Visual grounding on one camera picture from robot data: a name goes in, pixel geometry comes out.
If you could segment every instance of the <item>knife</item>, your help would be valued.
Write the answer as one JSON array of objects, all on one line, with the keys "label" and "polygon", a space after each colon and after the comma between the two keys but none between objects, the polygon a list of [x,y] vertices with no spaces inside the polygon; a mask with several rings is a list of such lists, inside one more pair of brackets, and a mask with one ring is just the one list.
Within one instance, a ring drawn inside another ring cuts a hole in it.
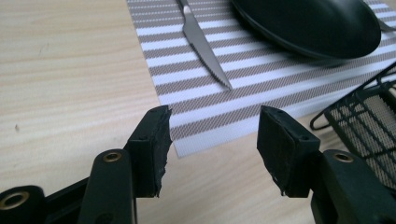
[{"label": "knife", "polygon": [[210,48],[209,43],[206,40],[204,32],[195,19],[192,11],[190,9],[187,0],[177,0],[178,5],[184,16],[183,33],[186,36],[189,43],[197,52],[198,57],[204,62],[206,68],[220,83],[232,90],[233,86],[222,70],[218,59],[212,48]]}]

